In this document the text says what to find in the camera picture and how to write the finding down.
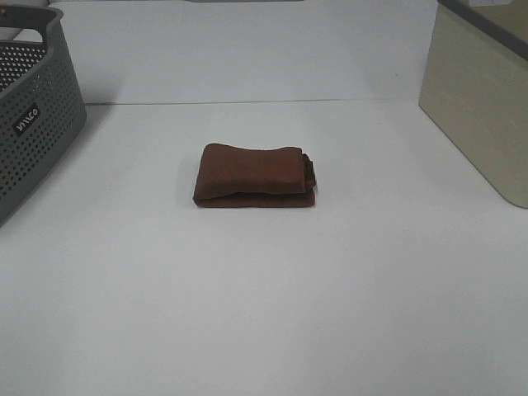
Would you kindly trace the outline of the brown towel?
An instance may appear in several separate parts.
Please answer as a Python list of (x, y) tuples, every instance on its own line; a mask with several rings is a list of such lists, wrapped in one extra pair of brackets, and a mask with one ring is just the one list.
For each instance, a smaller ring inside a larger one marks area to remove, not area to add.
[(315, 204), (314, 165), (301, 148), (208, 144), (193, 201), (202, 208), (307, 208)]

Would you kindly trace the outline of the beige storage box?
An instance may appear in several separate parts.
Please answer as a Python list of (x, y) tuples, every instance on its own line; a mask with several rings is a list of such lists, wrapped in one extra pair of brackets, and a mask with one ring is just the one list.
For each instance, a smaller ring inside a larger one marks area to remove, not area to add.
[(439, 1), (418, 105), (510, 204), (527, 206), (527, 3)]

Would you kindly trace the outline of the grey perforated plastic basket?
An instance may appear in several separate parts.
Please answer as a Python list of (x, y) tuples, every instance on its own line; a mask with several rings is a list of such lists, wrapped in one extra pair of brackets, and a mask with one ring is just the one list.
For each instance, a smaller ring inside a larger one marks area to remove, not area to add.
[(1, 7), (3, 27), (41, 38), (1, 42), (2, 221), (46, 178), (87, 119), (62, 17), (51, 7)]

